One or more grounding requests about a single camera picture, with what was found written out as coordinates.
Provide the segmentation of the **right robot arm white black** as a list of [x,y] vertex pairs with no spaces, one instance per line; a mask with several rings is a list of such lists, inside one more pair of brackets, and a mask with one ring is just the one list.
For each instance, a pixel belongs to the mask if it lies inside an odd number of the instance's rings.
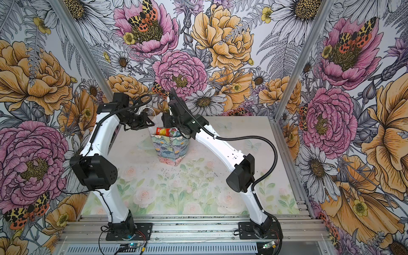
[[[263,239],[277,219],[266,212],[256,194],[255,187],[258,183],[272,174],[278,163],[278,151],[275,145],[262,136],[243,136],[236,138],[224,138],[218,135],[210,123],[201,115],[194,115],[174,89],[168,97],[169,112],[162,117],[166,128],[177,128],[181,135],[193,139],[215,154],[229,170],[226,179],[228,186],[241,195],[242,200],[249,212],[253,233],[257,238]],[[256,139],[268,144],[273,151],[273,163],[269,171],[258,179],[255,179],[255,158],[251,154],[245,155],[232,147],[230,141]]]

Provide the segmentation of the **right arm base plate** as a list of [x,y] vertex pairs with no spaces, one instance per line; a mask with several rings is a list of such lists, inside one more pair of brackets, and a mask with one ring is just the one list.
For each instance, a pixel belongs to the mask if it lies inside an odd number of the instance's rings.
[[272,222],[269,228],[253,222],[238,222],[236,234],[241,240],[278,240],[283,237],[277,222]]

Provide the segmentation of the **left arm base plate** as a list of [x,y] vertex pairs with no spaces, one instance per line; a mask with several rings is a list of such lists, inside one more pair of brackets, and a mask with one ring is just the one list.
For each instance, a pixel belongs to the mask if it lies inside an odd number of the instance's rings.
[[136,223],[133,226],[114,224],[109,228],[106,241],[149,241],[152,223]]

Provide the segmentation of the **small red lemon sachet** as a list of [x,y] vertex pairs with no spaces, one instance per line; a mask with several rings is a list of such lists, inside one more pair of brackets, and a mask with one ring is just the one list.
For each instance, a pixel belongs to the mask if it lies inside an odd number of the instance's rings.
[[157,135],[157,136],[166,136],[166,137],[169,137],[170,136],[170,128],[157,128],[156,129],[156,133],[155,133],[155,135]]

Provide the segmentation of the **floral paper gift bag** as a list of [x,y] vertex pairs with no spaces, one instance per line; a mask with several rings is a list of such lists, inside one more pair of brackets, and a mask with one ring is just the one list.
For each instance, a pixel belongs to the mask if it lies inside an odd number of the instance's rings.
[[177,166],[187,154],[190,141],[183,136],[171,138],[155,135],[157,128],[165,128],[162,122],[162,115],[160,113],[153,117],[155,125],[148,128],[149,134],[159,161],[171,166]]

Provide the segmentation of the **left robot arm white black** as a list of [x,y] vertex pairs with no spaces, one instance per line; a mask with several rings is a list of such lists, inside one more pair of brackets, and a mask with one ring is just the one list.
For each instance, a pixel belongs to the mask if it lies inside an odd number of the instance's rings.
[[117,167],[108,160],[110,149],[120,128],[141,130],[154,126],[141,110],[152,100],[150,94],[131,100],[123,92],[114,93],[110,103],[97,107],[95,126],[83,151],[70,159],[70,167],[80,184],[101,202],[108,217],[108,230],[128,239],[137,227],[132,213],[122,201],[116,186]]

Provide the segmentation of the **green red Fox's packet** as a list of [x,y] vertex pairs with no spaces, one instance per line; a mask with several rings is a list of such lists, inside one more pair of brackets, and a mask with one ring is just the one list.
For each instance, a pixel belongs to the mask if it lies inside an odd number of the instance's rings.
[[172,127],[168,129],[168,136],[171,138],[177,138],[177,137],[181,137],[182,134],[177,128]]

